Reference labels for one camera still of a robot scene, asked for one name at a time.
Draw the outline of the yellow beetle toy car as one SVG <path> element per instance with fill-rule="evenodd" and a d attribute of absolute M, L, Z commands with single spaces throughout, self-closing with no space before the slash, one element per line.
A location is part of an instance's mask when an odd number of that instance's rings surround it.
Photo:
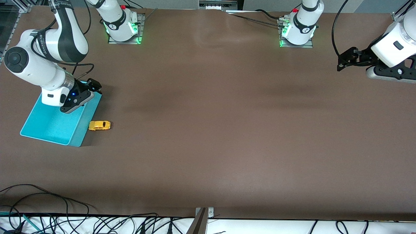
<path fill-rule="evenodd" d="M 88 126 L 88 130 L 90 131 L 109 130 L 110 128 L 110 121 L 91 121 Z"/>

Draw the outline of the turquoise plastic bin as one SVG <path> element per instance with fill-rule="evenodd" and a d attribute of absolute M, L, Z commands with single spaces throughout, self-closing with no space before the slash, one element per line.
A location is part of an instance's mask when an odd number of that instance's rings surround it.
<path fill-rule="evenodd" d="M 94 95 L 92 100 L 69 114 L 62 113 L 61 107 L 44 104 L 43 96 L 40 95 L 20 135 L 59 145 L 80 147 L 102 97 L 97 92 Z M 60 98 L 63 103 L 66 96 L 62 95 Z"/>

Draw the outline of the grey power strip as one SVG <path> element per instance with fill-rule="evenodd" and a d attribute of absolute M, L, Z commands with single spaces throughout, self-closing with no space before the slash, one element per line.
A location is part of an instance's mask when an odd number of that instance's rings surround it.
<path fill-rule="evenodd" d="M 238 0 L 199 0 L 199 9 L 238 10 Z"/>

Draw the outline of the dark metal bar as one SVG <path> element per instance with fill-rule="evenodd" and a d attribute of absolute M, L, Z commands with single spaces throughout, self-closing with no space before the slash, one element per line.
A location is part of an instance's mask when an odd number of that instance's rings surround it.
<path fill-rule="evenodd" d="M 199 208 L 193 222 L 191 223 L 186 234 L 206 234 L 209 209 L 206 207 Z"/>

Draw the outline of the aluminium frame profile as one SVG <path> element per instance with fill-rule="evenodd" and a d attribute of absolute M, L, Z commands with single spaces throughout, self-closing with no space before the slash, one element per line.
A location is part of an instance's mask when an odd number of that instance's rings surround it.
<path fill-rule="evenodd" d="M 21 15 L 42 4 L 43 0 L 0 0 L 0 64 Z"/>
<path fill-rule="evenodd" d="M 416 0 L 407 0 L 399 9 L 391 14 L 393 21 L 397 21 L 398 18 L 406 15 L 411 9 L 416 7 Z"/>

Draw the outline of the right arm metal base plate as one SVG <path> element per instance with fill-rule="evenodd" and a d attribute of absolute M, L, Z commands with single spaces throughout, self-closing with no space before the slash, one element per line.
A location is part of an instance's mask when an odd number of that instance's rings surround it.
<path fill-rule="evenodd" d="M 111 31 L 107 29 L 109 35 L 109 44 L 125 44 L 125 45 L 139 45 L 142 42 L 144 32 L 144 14 L 137 14 L 131 12 L 131 16 L 117 31 Z M 126 39 L 127 36 L 131 36 L 128 40 L 117 41 L 113 39 L 112 35 L 115 35 L 117 39 Z"/>

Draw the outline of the silver metal bracket plate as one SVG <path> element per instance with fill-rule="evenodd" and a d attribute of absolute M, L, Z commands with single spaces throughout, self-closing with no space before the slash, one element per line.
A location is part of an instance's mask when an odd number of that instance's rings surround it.
<path fill-rule="evenodd" d="M 196 213 L 195 213 L 196 216 L 198 215 L 198 213 L 201 209 L 202 209 L 202 207 L 196 207 Z M 214 217 L 214 207 L 206 207 L 206 211 L 208 213 L 208 219 Z"/>

